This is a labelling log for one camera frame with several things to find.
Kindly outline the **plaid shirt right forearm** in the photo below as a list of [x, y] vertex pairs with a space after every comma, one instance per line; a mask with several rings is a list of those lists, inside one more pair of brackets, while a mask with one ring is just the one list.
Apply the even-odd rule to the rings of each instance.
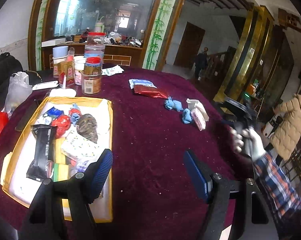
[[301, 218], [301, 197], [269, 152], [254, 161], [257, 177], [278, 220]]

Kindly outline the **white gloved right hand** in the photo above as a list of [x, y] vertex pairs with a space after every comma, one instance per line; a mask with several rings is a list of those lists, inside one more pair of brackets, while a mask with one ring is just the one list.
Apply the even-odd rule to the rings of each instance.
[[241, 132], [230, 128], [230, 133], [234, 152], [247, 155], [252, 161], [256, 161], [266, 154], [261, 137], [252, 127], [243, 129]]

